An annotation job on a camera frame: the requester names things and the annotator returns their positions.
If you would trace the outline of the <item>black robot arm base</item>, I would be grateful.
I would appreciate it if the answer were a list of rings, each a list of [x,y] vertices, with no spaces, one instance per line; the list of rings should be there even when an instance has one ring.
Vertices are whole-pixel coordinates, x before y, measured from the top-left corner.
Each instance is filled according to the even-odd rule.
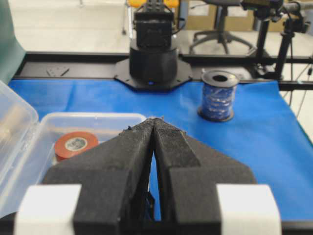
[[[192,78],[190,64],[179,59],[174,12],[162,0],[148,0],[134,12],[136,37],[128,59],[115,65],[115,79],[141,91],[168,91]]]

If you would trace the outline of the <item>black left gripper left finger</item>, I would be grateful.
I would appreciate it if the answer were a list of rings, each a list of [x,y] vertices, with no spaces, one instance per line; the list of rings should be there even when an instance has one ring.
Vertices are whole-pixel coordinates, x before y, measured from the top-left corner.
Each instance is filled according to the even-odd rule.
[[[150,174],[154,120],[52,166],[28,188],[15,217],[17,235],[116,235],[138,219]]]

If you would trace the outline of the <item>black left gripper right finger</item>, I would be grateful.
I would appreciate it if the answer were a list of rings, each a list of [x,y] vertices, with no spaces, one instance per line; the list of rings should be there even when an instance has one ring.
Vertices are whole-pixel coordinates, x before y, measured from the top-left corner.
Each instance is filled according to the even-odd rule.
[[[279,235],[268,185],[242,162],[156,118],[155,156],[162,218],[179,235]]]

